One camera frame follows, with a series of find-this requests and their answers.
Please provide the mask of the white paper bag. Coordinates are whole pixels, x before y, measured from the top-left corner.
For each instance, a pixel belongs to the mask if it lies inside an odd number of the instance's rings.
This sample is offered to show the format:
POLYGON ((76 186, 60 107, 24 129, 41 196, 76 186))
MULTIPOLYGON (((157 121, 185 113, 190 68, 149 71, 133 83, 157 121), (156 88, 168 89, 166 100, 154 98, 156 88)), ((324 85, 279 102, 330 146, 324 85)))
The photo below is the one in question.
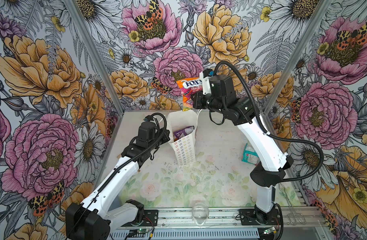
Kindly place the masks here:
POLYGON ((199 112, 193 110, 177 111, 168 114, 167 129, 170 131, 168 143, 172 147, 177 164, 180 167, 191 165, 196 161, 195 143, 199 112), (190 135, 174 141, 173 132, 185 127, 194 126, 195 130, 190 135))

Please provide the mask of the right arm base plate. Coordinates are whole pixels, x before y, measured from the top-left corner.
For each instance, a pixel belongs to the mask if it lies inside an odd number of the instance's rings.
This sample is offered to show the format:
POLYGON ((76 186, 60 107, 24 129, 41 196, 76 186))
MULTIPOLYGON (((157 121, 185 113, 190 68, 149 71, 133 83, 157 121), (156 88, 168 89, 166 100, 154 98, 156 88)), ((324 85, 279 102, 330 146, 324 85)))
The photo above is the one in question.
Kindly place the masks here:
POLYGON ((239 219, 243 226, 250 225, 276 225, 282 224, 281 214, 278 209, 272 208, 269 213, 260 209, 239 209, 239 219))

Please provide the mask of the red Fox's candy packet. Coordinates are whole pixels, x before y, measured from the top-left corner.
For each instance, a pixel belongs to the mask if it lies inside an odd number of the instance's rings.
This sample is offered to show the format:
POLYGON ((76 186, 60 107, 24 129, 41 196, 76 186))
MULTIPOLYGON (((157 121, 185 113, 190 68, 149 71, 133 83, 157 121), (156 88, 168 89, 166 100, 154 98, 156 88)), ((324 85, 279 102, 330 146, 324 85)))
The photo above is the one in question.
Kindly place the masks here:
POLYGON ((183 111, 193 109, 191 97, 202 91, 202 80, 200 78, 186 78, 178 80, 176 83, 181 90, 183 111))

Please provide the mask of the teal snack packet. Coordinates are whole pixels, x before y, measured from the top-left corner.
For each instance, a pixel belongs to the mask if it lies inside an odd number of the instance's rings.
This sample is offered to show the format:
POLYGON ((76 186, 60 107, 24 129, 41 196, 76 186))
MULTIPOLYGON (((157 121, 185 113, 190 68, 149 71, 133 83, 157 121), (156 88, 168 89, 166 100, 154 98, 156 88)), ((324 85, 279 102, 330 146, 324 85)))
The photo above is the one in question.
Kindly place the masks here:
POLYGON ((242 162, 257 165, 260 162, 257 152, 251 143, 246 143, 243 149, 242 162))

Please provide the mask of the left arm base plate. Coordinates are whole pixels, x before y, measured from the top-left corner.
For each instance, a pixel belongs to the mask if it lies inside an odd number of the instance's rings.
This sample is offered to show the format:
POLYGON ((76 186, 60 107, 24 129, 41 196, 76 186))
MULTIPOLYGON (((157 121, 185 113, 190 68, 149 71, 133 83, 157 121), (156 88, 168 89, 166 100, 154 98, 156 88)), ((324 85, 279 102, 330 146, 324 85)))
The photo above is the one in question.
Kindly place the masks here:
POLYGON ((156 227, 158 222, 158 210, 141 210, 135 220, 122 225, 123 227, 156 227))

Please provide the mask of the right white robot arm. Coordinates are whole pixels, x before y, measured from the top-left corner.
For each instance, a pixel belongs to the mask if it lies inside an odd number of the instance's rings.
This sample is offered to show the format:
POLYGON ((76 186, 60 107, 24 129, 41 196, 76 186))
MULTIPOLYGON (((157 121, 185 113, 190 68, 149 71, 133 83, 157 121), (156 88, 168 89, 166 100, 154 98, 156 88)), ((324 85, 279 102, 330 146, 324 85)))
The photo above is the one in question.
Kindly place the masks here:
POLYGON ((250 173, 250 178, 257 184, 257 200, 249 219, 267 224, 278 215, 274 202, 275 185, 284 179, 285 169, 290 167, 292 160, 281 151, 273 137, 261 129, 262 122, 253 100, 236 96, 232 77, 205 70, 200 73, 199 82, 202 91, 191 96, 193 107, 220 113, 224 119, 232 121, 260 159, 250 173))

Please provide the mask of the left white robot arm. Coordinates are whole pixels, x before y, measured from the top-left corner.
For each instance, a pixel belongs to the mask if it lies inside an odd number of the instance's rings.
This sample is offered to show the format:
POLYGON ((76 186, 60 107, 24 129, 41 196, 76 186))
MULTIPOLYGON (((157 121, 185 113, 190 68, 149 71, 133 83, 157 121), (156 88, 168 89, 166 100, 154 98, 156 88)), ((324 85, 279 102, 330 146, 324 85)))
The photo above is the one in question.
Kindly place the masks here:
POLYGON ((135 200, 111 209, 112 203, 142 165, 160 145, 170 140, 169 130, 160 128, 149 116, 140 125, 138 135, 121 153, 113 170, 80 204, 72 203, 65 211, 66 238, 70 240, 106 240, 117 228, 139 225, 144 219, 144 205, 135 200))

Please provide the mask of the purple snack packet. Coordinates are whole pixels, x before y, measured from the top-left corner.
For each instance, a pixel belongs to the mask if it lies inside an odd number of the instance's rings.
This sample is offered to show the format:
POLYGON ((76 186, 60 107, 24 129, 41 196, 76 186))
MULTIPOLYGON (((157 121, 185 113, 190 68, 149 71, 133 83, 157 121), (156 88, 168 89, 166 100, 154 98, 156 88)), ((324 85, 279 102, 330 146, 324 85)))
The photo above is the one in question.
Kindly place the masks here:
POLYGON ((177 141, 183 137, 186 137, 187 135, 190 135, 191 133, 193 133, 194 130, 195 130, 194 126, 189 126, 173 132, 174 141, 177 141))

